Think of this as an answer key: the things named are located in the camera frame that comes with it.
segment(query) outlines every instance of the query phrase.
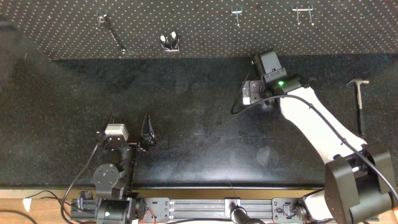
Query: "pegboard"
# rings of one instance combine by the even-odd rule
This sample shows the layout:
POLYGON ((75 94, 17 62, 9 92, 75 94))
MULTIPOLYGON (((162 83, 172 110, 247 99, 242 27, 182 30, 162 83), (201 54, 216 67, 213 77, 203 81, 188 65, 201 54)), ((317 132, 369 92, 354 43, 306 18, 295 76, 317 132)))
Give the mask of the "pegboard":
POLYGON ((398 53, 396 0, 0 0, 0 12, 50 59, 246 57, 274 48, 278 55, 398 53), (294 8, 313 7, 308 12, 294 8), (232 9, 242 8, 237 25, 232 9), (97 27, 109 20, 127 48, 97 27), (159 37, 180 36, 179 52, 159 37))

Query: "black handle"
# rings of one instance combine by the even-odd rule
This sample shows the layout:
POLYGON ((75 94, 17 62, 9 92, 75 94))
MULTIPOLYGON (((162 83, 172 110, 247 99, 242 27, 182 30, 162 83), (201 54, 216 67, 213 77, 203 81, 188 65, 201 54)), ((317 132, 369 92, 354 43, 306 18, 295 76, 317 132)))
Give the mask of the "black handle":
POLYGON ((365 136, 365 119, 363 117, 363 110, 358 108, 358 131, 361 137, 365 136))

